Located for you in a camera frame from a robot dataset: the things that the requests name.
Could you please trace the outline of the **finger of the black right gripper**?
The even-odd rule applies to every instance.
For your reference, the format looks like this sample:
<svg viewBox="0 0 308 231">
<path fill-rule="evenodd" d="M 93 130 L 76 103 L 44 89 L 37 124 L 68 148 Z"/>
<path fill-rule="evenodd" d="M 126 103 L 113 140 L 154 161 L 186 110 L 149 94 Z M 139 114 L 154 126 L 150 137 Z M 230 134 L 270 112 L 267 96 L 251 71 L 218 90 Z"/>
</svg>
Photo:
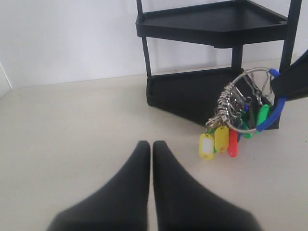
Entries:
<svg viewBox="0 0 308 231">
<path fill-rule="evenodd" d="M 287 101 L 308 96 L 308 51 L 303 53 L 286 71 L 271 81 L 274 95 Z"/>
</svg>

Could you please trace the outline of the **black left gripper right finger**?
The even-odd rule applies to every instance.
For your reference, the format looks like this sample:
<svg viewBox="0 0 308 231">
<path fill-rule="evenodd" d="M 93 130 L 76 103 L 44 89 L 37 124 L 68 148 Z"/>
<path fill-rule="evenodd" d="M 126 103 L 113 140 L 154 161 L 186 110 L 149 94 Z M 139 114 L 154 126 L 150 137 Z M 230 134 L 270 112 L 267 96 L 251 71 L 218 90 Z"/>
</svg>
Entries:
<svg viewBox="0 0 308 231">
<path fill-rule="evenodd" d="M 215 195 L 178 162 L 165 141 L 153 143 L 153 185 L 160 231 L 260 231 L 248 211 Z"/>
</svg>

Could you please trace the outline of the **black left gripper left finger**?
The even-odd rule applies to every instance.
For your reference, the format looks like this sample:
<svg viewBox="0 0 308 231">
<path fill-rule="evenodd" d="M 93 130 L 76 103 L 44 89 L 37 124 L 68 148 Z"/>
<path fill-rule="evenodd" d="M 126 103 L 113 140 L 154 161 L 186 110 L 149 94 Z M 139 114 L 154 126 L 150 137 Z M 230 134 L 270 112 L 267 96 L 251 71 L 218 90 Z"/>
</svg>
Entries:
<svg viewBox="0 0 308 231">
<path fill-rule="evenodd" d="M 50 231 L 146 231 L 151 149 L 139 141 L 127 162 L 97 192 L 60 212 Z"/>
</svg>

